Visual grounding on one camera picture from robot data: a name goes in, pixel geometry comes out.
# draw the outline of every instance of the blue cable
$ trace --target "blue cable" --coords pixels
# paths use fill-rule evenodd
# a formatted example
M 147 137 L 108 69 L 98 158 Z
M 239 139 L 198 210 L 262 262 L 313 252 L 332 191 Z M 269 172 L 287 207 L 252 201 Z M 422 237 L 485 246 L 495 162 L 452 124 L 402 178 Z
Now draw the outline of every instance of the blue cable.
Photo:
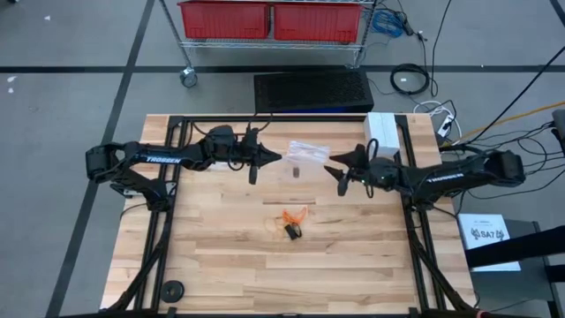
M 404 21 L 400 14 L 377 11 L 371 22 L 371 32 L 386 34 L 392 38 L 400 37 L 404 32 Z

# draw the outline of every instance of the clear plastic bag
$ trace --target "clear plastic bag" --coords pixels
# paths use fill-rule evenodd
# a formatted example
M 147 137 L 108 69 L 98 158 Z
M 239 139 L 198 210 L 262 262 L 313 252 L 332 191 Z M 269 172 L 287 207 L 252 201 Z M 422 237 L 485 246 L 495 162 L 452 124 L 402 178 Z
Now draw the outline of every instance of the clear plastic bag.
M 290 183 L 312 182 L 325 174 L 324 163 L 329 158 L 329 147 L 291 141 L 284 157 L 287 166 L 282 180 Z
M 329 158 L 329 146 L 310 145 L 291 141 L 286 159 L 291 163 L 325 163 Z

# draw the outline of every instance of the black round puck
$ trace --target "black round puck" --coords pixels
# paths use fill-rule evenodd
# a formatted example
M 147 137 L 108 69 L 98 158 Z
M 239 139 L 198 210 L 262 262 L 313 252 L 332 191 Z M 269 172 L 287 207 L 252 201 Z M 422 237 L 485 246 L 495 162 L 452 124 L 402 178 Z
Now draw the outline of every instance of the black round puck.
M 183 298 L 185 287 L 179 281 L 168 281 L 161 287 L 161 300 L 166 303 L 175 303 Z

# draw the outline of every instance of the gray floor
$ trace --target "gray floor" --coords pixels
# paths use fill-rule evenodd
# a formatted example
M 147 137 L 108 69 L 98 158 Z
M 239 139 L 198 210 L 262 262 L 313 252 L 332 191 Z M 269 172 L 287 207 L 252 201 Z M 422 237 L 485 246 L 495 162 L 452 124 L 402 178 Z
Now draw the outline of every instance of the gray floor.
M 167 1 L 180 26 L 176 0 Z M 0 70 L 3 66 L 125 66 L 138 30 L 145 1 L 22 0 L 0 2 Z M 428 38 L 430 63 L 433 41 L 447 0 L 403 0 L 410 22 Z M 396 1 L 387 0 L 391 8 Z M 564 43 L 565 26 L 549 0 L 454 1 L 436 52 L 437 65 L 521 66 L 544 64 Z M 371 34 L 368 43 L 386 41 Z M 387 46 L 371 47 L 364 64 L 422 63 L 415 38 L 403 36 Z M 348 52 L 201 49 L 192 52 L 197 66 L 347 64 Z M 137 66 L 182 66 L 161 8 L 155 4 Z M 556 62 L 565 65 L 565 56 Z M 452 99 L 464 132 L 487 124 L 534 75 L 520 67 L 508 72 L 438 72 L 437 100 Z M 253 112 L 253 73 L 201 73 L 198 86 L 181 87 L 175 72 L 135 72 L 117 122 L 115 141 L 139 138 L 147 113 Z M 18 76 L 13 82 L 7 80 Z M 387 72 L 369 77 L 390 92 Z M 83 200 L 87 179 L 84 152 L 102 139 L 117 96 L 121 72 L 18 73 L 0 72 L 0 174 L 3 176 L 0 223 L 0 317 L 39 317 L 46 313 L 57 275 Z M 510 111 L 515 115 L 563 100 L 565 73 L 544 74 Z M 410 112 L 414 103 L 399 95 L 373 91 L 375 110 Z M 429 100 L 428 93 L 417 98 Z M 543 112 L 496 127 L 491 133 L 537 127 L 550 120 Z M 548 133 L 539 140 L 556 151 Z M 539 160 L 519 148 L 526 163 Z M 519 190 L 544 185 L 555 172 L 529 178 Z M 558 201 L 564 178 L 535 193 L 475 200 L 467 197 L 463 212 L 500 213 L 507 218 L 538 221 L 542 229 L 565 223 Z M 506 193 L 485 187 L 476 195 Z M 87 226 L 62 314 L 98 309 L 124 201 L 100 186 Z M 563 258 L 552 261 L 563 262 Z M 482 299 L 493 309 L 507 303 Z M 531 301 L 507 311 L 548 316 L 543 303 Z

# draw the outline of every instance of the caster wheel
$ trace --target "caster wheel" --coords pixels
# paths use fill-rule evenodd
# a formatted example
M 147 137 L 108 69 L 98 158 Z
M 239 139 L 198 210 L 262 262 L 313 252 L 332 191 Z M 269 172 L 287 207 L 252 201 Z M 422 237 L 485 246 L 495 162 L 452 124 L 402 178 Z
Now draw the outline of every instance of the caster wheel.
M 186 88 L 196 85 L 196 83 L 198 83 L 198 77 L 194 70 L 187 68 L 180 72 L 180 83 Z

